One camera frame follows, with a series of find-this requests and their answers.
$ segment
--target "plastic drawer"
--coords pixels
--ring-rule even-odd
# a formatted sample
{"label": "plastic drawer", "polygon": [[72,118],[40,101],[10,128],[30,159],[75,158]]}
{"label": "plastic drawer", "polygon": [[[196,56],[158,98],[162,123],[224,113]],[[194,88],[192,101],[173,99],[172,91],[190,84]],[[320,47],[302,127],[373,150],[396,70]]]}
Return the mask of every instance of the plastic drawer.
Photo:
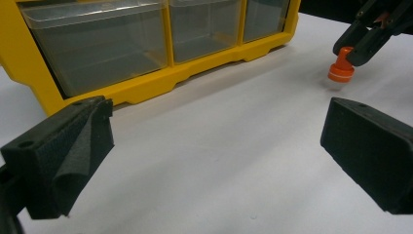
{"label": "plastic drawer", "polygon": [[300,5],[162,1],[1,0],[0,63],[48,115],[94,96],[136,104],[195,74],[284,45]]}
{"label": "plastic drawer", "polygon": [[170,0],[173,57],[176,63],[237,44],[240,0]]}
{"label": "plastic drawer", "polygon": [[20,10],[62,92],[75,97],[167,65],[164,6],[159,0],[39,2]]}
{"label": "plastic drawer", "polygon": [[289,0],[247,0],[244,42],[282,32]]}

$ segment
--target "orange bottle cap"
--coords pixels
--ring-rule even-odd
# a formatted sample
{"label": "orange bottle cap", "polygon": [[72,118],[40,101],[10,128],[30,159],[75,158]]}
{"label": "orange bottle cap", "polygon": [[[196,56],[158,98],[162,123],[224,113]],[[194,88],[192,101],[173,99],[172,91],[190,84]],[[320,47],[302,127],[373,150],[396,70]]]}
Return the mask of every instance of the orange bottle cap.
{"label": "orange bottle cap", "polygon": [[330,66],[328,78],[339,83],[349,83],[352,80],[355,69],[352,64],[346,60],[347,54],[353,47],[343,47],[338,54],[337,61]]}

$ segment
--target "black robotic clamp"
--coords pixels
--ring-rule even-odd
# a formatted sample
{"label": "black robotic clamp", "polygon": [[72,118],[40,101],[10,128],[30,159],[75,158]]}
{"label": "black robotic clamp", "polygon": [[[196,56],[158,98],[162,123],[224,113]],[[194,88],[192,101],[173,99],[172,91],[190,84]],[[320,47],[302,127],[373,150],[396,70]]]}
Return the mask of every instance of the black robotic clamp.
{"label": "black robotic clamp", "polygon": [[363,103],[334,97],[320,143],[383,211],[413,214],[413,128]]}
{"label": "black robotic clamp", "polygon": [[347,61],[361,66],[389,41],[413,25],[413,0],[369,0],[356,15],[356,20],[338,39],[333,53],[338,56],[343,47],[353,47]]}
{"label": "black robotic clamp", "polygon": [[68,215],[80,192],[114,146],[112,100],[74,102],[1,148],[0,233],[23,233],[17,214]]}

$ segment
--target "yellow frame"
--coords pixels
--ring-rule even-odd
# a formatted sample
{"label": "yellow frame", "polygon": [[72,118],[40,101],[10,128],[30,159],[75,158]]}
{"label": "yellow frame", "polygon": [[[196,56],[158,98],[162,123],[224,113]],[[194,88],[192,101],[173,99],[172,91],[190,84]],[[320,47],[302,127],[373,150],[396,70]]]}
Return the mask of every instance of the yellow frame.
{"label": "yellow frame", "polygon": [[19,11],[17,2],[0,1],[0,62],[10,78],[30,87],[48,115],[67,104],[93,96],[112,98],[114,104],[131,104],[167,93],[190,76],[237,60],[250,61],[267,55],[271,49],[291,40],[298,21],[300,0],[290,0],[284,31],[256,41],[243,43],[246,1],[242,0],[237,46],[182,64],[174,64],[172,53],[169,8],[163,9],[169,66],[130,80],[95,90],[80,96],[63,99],[56,83],[34,42]]}

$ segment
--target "white tabletop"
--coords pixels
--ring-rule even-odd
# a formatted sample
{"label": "white tabletop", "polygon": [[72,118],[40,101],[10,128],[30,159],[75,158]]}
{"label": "white tabletop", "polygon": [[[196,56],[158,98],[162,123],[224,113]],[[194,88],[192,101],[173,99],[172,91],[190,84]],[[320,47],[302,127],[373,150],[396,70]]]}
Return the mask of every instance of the white tabletop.
{"label": "white tabletop", "polygon": [[[413,36],[392,38],[341,91],[322,84],[347,27],[300,15],[286,47],[117,108],[116,146],[70,218],[23,211],[26,232],[412,233],[413,215],[382,212],[319,145],[331,97],[413,125]],[[45,118],[1,68],[0,109],[0,145]]]}

